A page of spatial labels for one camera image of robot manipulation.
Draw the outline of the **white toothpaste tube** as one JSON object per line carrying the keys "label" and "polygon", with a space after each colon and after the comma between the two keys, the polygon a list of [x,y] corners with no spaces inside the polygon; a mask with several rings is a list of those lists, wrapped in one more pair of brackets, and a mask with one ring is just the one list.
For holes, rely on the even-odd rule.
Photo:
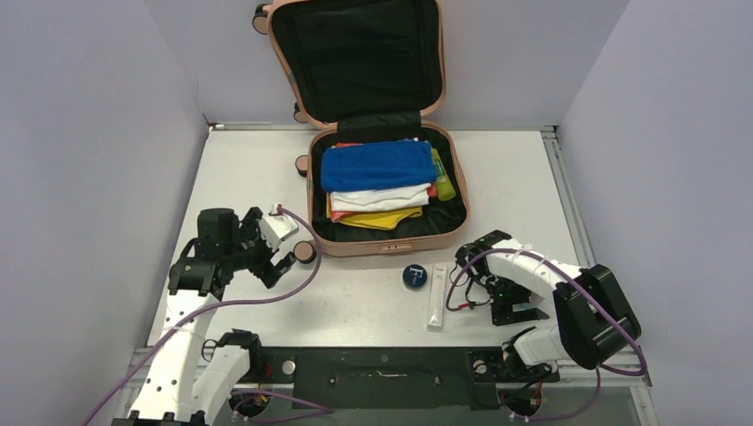
{"label": "white toothpaste tube", "polygon": [[432,267],[426,325],[427,329],[432,332],[441,331],[443,327],[447,275],[448,269],[445,264],[435,264]]}

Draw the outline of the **yellow cloth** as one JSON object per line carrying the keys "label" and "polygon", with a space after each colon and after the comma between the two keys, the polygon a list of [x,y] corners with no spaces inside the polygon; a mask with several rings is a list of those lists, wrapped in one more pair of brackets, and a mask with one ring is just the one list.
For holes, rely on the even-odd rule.
{"label": "yellow cloth", "polygon": [[404,219],[420,217],[422,214],[422,207],[365,213],[333,211],[330,201],[327,201],[326,210],[326,216],[332,223],[383,231],[391,231]]}

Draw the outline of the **yellow green bottle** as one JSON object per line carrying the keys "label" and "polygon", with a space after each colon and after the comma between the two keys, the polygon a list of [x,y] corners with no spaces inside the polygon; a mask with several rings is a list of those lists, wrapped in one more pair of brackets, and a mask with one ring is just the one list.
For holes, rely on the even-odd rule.
{"label": "yellow green bottle", "polygon": [[436,148],[432,149],[432,164],[436,174],[435,189],[440,201],[450,201],[456,197],[456,189],[449,179],[447,170]]}

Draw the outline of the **blue towel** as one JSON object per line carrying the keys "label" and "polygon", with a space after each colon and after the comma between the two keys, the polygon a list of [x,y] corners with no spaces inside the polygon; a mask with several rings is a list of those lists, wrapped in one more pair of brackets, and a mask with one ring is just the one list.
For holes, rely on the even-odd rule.
{"label": "blue towel", "polygon": [[393,189],[435,179],[432,147],[424,141],[336,145],[321,157],[321,187],[327,193]]}

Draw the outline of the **white shirt blue print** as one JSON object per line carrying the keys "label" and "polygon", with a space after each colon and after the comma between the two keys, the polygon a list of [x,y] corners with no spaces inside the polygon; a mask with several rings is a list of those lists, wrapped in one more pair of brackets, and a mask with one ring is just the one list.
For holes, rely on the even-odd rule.
{"label": "white shirt blue print", "polygon": [[337,212],[385,212],[427,205],[432,188],[433,184],[421,184],[384,190],[332,192],[329,201]]}

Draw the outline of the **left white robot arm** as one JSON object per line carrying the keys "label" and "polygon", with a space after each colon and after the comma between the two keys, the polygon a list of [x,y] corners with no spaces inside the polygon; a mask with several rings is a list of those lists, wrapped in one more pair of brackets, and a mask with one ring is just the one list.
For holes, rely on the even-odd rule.
{"label": "left white robot arm", "polygon": [[114,425],[211,425],[240,381],[257,380],[265,368],[258,335],[233,329],[217,343],[219,353],[199,373],[199,360],[216,311],[240,306],[223,299],[234,275],[246,271],[273,288],[296,262],[292,252],[274,257],[304,220],[274,207],[253,207],[244,217],[233,209],[205,209],[197,233],[169,272],[163,328],[150,352],[118,383],[120,390],[148,366],[139,394]]}

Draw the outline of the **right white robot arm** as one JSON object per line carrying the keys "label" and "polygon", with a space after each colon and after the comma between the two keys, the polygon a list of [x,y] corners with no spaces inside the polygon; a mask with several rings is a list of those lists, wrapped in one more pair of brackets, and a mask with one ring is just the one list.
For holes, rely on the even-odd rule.
{"label": "right white robot arm", "polygon": [[493,325],[523,325],[502,344],[502,368],[514,380],[566,360],[594,370],[626,347],[639,349],[642,327],[602,264],[566,264],[499,230],[461,246],[455,260],[460,278],[486,291]]}

